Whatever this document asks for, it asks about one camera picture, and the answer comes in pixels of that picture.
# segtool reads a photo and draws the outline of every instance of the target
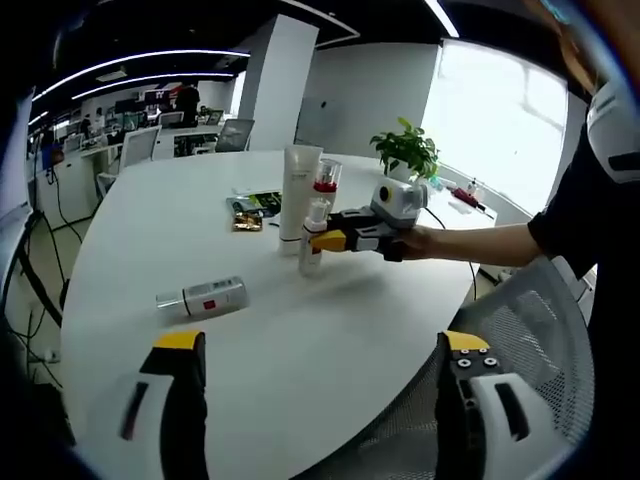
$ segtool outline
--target human arm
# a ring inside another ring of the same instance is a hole
[[[403,235],[407,260],[443,258],[521,267],[542,254],[527,225],[479,230],[438,230],[416,226]]]
[[[594,220],[607,217],[608,200],[613,197],[613,182],[595,158],[583,127],[558,191],[528,224],[457,231],[415,227],[403,239],[409,247],[404,258],[523,266],[544,253],[564,257],[581,278],[598,261],[602,236],[610,235]]]

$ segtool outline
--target white pillar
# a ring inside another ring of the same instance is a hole
[[[278,15],[251,40],[239,118],[253,118],[251,150],[293,143],[318,28]]]

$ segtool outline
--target white pot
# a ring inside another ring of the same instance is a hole
[[[403,160],[398,160],[399,164],[396,168],[392,169],[391,164],[395,161],[394,158],[389,159],[389,169],[387,170],[387,177],[398,180],[399,182],[409,183],[413,171],[409,168],[409,164]]]

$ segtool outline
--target green leaves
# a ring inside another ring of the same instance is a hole
[[[438,150],[434,141],[423,138],[424,130],[414,128],[406,119],[398,117],[398,123],[404,127],[402,134],[382,132],[369,142],[370,145],[375,144],[376,151],[380,152],[380,162],[385,165],[385,172],[389,168],[396,168],[402,160],[419,176],[431,177],[438,169]]]
[[[411,131],[413,129],[413,125],[411,125],[408,120],[402,117],[398,117],[398,123],[402,125],[407,131]]]

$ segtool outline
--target cable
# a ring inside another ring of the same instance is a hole
[[[443,230],[447,229],[447,227],[444,226],[444,223],[442,223],[442,220],[440,220],[438,216],[431,211],[430,208],[425,208],[425,210],[429,212],[429,214],[433,218],[436,219],[436,221],[442,226]],[[478,286],[476,285],[476,274],[473,271],[473,265],[471,264],[471,262],[468,262],[468,263],[469,263],[469,268],[471,269],[471,278],[473,279],[473,301],[475,302],[478,299]]]
[[[73,225],[71,225],[62,214],[62,205],[60,204],[60,177],[56,175],[55,169],[53,167],[51,168],[50,171],[51,171],[52,183],[55,182],[56,184],[56,197],[58,199],[58,212],[60,213],[60,218],[64,222],[65,226],[69,227],[71,231],[75,234],[75,236],[78,237],[78,241],[80,242],[80,245],[82,245],[82,237],[80,236],[78,231],[75,228],[73,228]]]
[[[9,320],[7,319],[7,317],[2,314],[4,323],[9,325]],[[42,323],[40,323],[38,325],[38,327],[36,328],[36,331],[34,332],[34,334],[31,335],[31,338],[33,338],[33,336],[35,336],[35,333],[38,333],[38,330],[40,329],[40,325],[42,325]],[[13,330],[11,327],[8,328],[9,333],[13,334],[18,340],[20,340],[20,343],[22,343],[22,345],[24,345],[24,347],[27,350],[27,365],[29,364],[29,354],[31,354],[31,356],[33,358],[36,359],[37,363],[41,363],[42,366],[45,368],[45,370],[47,370],[47,372],[49,372],[49,375],[51,375],[51,379],[56,383],[56,385],[58,385],[61,389],[64,389],[64,387],[62,386],[62,384],[58,381],[58,379],[56,378],[56,376],[53,374],[53,372],[51,371],[51,369],[47,366],[47,363],[41,359],[40,357],[38,357],[33,350],[31,350],[31,347],[28,345],[28,343],[23,339],[23,337],[27,337],[27,335],[24,335],[22,333],[18,333],[15,330]]]
[[[9,333],[14,334],[16,337],[24,338],[26,340],[31,340],[40,331],[40,327],[42,326],[42,322],[44,320],[44,314],[46,312],[47,312],[47,310],[43,308],[42,314],[40,315],[40,319],[38,320],[38,326],[36,327],[36,329],[35,329],[35,331],[33,333],[31,333],[31,320],[33,320],[33,312],[29,313],[29,323],[27,325],[27,333],[26,334],[25,333],[20,333],[20,332],[14,330],[11,327],[7,327],[7,330],[9,331]]]
[[[45,223],[47,224],[47,229],[49,230],[49,235],[51,236],[51,242],[53,243],[53,250],[56,254],[56,262],[58,263],[58,270],[60,271],[60,278],[62,279],[62,284],[64,285],[64,282],[66,282],[67,279],[65,278],[64,271],[62,269],[62,262],[60,261],[60,254],[58,253],[58,244],[56,243],[56,237],[53,234],[53,229],[51,228],[49,219],[47,219],[44,213],[42,213],[41,215],[42,215],[42,218],[44,218]]]
[[[38,150],[40,149],[40,135],[35,140],[35,152],[33,154],[33,209],[38,209],[38,179],[36,178],[36,170],[38,168]],[[31,253],[31,234],[27,237],[27,256]]]
[[[64,387],[62,386],[62,384],[58,381],[58,379],[56,378],[56,376],[53,374],[53,372],[49,369],[49,367],[47,366],[47,362],[45,362],[44,360],[42,360],[41,358],[39,358],[35,353],[33,353],[33,350],[31,350],[31,348],[29,348],[29,346],[27,345],[27,343],[22,339],[22,337],[20,335],[16,335],[16,338],[18,340],[20,340],[20,342],[22,342],[22,344],[25,346],[25,348],[27,349],[27,352],[30,353],[33,358],[38,359],[38,363],[41,363],[42,366],[45,368],[45,370],[47,370],[47,372],[49,372],[49,375],[51,375],[51,379],[56,382],[56,384],[61,388],[64,389]]]

